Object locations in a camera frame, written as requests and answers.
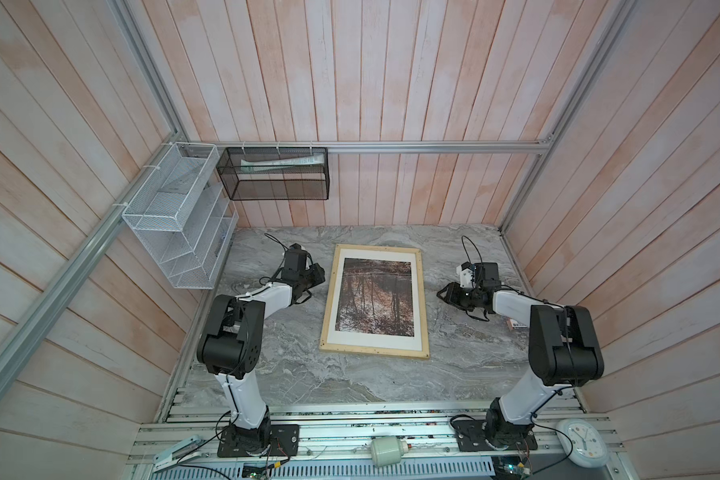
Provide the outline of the autumn forest photo print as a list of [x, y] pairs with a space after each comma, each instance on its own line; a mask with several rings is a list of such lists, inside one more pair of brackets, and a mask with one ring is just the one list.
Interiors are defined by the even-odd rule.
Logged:
[[336, 330], [413, 337], [411, 263], [346, 258], [338, 296]]

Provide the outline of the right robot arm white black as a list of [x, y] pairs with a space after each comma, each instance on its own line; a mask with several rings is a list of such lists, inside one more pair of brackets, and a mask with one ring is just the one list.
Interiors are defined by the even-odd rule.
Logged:
[[437, 292], [446, 304], [471, 315], [481, 309], [528, 328], [529, 368], [506, 394], [494, 399], [486, 414], [488, 442], [514, 444], [531, 431], [535, 414], [565, 386], [581, 387], [604, 373], [599, 340], [590, 312], [538, 300], [501, 282], [496, 263], [465, 262], [459, 280]]

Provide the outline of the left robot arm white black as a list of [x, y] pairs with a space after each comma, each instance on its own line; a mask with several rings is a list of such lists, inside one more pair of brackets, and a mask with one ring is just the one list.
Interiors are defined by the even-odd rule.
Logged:
[[299, 244], [284, 249], [282, 264], [261, 288], [242, 295], [218, 295], [208, 313], [196, 352], [229, 403], [232, 424], [258, 430], [268, 418], [255, 367], [262, 351], [264, 321], [306, 302], [325, 281], [325, 270]]

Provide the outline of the paper in black basket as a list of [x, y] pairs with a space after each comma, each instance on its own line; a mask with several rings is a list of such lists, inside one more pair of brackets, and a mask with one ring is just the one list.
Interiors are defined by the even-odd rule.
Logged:
[[242, 174], [320, 173], [325, 164], [326, 157], [323, 154], [256, 161], [243, 159], [240, 161], [239, 172]]

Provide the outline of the white cylindrical device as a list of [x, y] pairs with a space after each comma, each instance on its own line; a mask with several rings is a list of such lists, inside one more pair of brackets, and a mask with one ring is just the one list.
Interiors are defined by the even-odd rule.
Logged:
[[377, 468], [400, 463], [409, 451], [406, 440], [392, 436], [374, 438], [370, 444], [372, 462]]

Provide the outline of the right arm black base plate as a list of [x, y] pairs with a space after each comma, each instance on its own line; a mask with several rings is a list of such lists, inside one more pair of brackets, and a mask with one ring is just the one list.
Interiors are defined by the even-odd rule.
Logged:
[[535, 451], [538, 442], [530, 425], [505, 424], [456, 416], [449, 420], [461, 452]]

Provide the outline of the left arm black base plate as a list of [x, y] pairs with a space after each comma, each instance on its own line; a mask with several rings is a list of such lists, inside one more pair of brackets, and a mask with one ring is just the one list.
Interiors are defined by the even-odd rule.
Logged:
[[263, 423], [257, 429], [230, 425], [221, 432], [217, 456], [243, 458], [269, 454], [292, 457], [297, 455], [299, 439], [298, 425]]

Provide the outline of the white wall clock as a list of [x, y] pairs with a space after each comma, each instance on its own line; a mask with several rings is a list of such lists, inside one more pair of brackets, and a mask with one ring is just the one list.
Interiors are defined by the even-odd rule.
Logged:
[[575, 465], [595, 469], [604, 467], [610, 450], [600, 432], [583, 419], [565, 419], [555, 429], [568, 459]]

